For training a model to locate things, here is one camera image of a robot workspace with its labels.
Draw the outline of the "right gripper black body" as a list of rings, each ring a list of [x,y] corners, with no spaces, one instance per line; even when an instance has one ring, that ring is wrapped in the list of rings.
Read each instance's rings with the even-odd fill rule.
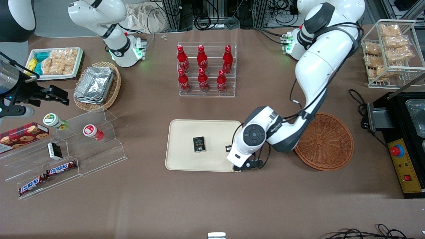
[[[46,100],[44,88],[38,86],[35,78],[20,78],[17,82],[17,103],[40,106],[39,101]]]

